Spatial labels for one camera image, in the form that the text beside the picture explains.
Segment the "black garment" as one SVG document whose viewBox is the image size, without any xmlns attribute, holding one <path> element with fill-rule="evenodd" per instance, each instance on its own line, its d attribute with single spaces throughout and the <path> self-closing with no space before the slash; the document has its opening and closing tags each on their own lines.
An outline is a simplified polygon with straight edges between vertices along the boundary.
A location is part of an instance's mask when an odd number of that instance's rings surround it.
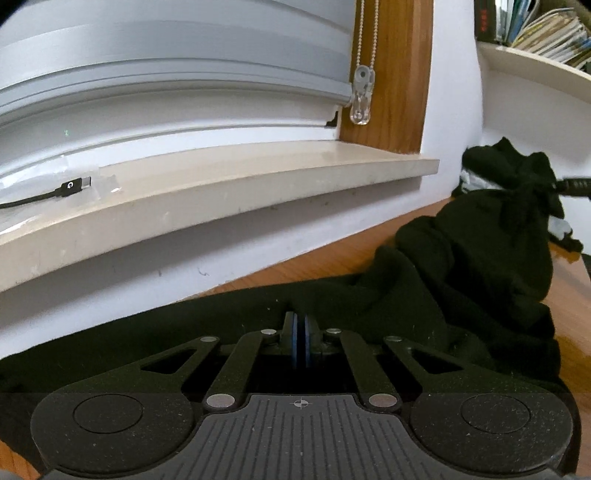
<svg viewBox="0 0 591 480">
<path fill-rule="evenodd" d="M 1 438 L 34 467 L 34 408 L 49 393 L 201 335 L 233 343 L 280 324 L 287 311 L 359 333 L 399 335 L 531 382 L 570 402 L 545 298 L 553 267 L 545 188 L 474 191 L 402 226 L 359 274 L 236 290 L 121 318 L 1 363 Z"/>
</svg>

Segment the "black clothes pile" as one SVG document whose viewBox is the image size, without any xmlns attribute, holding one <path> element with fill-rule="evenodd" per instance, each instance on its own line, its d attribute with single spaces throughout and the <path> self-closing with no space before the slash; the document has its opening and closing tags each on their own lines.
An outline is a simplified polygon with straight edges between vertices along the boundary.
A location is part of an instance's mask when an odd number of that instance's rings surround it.
<svg viewBox="0 0 591 480">
<path fill-rule="evenodd" d="M 556 177 L 549 157 L 545 153 L 534 152 L 524 155 L 507 138 L 502 138 L 493 145 L 466 149 L 462 155 L 462 168 L 497 183 L 506 191 L 516 190 L 526 185 L 541 185 L 549 190 L 549 216 L 553 215 L 566 220 L 560 200 L 562 196 L 558 195 L 554 189 L 555 182 L 561 179 Z M 463 194 L 467 193 L 461 193 L 458 184 L 452 195 L 458 197 Z M 573 233 L 563 241 L 557 240 L 550 233 L 549 237 L 553 243 L 569 252 L 583 251 L 583 244 L 573 237 Z"/>
</svg>

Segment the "grey white garment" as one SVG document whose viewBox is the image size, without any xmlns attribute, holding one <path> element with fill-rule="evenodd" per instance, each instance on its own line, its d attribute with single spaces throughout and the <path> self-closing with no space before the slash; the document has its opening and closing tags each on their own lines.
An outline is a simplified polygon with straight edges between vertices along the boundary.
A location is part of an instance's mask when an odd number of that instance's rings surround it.
<svg viewBox="0 0 591 480">
<path fill-rule="evenodd" d="M 460 172 L 459 188 L 461 193 L 479 190 L 503 190 L 503 187 L 497 183 L 487 180 L 466 168 L 462 168 Z M 559 241 L 566 240 L 573 233 L 571 225 L 566 220 L 553 215 L 549 216 L 548 231 Z"/>
</svg>

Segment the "row of books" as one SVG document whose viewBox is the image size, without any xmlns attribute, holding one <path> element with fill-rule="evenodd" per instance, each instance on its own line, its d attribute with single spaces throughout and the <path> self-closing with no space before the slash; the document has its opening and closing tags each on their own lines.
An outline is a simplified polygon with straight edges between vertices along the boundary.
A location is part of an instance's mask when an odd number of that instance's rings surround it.
<svg viewBox="0 0 591 480">
<path fill-rule="evenodd" d="M 588 1 L 476 1 L 474 6 L 479 43 L 590 71 Z"/>
</svg>

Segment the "beige window sill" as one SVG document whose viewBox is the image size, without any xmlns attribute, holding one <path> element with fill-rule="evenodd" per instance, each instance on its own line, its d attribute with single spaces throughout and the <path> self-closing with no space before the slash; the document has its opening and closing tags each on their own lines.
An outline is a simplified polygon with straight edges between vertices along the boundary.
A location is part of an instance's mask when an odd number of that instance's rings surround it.
<svg viewBox="0 0 591 480">
<path fill-rule="evenodd" d="M 99 170 L 1 231 L 1 288 L 171 232 L 332 192 L 437 173 L 439 161 L 339 141 L 197 149 Z"/>
</svg>

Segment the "grey window blind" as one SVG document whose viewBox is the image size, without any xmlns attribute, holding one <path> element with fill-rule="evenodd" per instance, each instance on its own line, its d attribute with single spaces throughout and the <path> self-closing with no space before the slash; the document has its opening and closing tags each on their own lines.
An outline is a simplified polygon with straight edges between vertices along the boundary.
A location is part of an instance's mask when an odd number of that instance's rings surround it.
<svg viewBox="0 0 591 480">
<path fill-rule="evenodd" d="M 1 28 L 1 120 L 178 88 L 344 104 L 355 20 L 352 1 L 28 1 Z"/>
</svg>

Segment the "white wall shelf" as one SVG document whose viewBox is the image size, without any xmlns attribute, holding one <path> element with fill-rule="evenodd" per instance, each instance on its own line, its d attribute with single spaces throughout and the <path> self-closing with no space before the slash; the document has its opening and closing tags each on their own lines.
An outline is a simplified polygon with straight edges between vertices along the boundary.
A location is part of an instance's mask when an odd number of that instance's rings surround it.
<svg viewBox="0 0 591 480">
<path fill-rule="evenodd" d="M 591 102 L 590 75 L 563 63 L 522 50 L 479 42 L 481 56 L 491 70 L 535 82 Z"/>
</svg>

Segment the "wooden window frame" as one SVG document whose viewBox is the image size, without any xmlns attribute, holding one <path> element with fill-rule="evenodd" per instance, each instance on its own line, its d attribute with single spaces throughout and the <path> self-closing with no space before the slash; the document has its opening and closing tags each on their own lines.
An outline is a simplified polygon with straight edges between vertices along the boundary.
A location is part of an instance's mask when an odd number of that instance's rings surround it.
<svg viewBox="0 0 591 480">
<path fill-rule="evenodd" d="M 352 65 L 372 66 L 376 83 L 370 122 L 342 112 L 342 141 L 400 154 L 421 150 L 430 85 L 434 3 L 356 2 Z"/>
</svg>

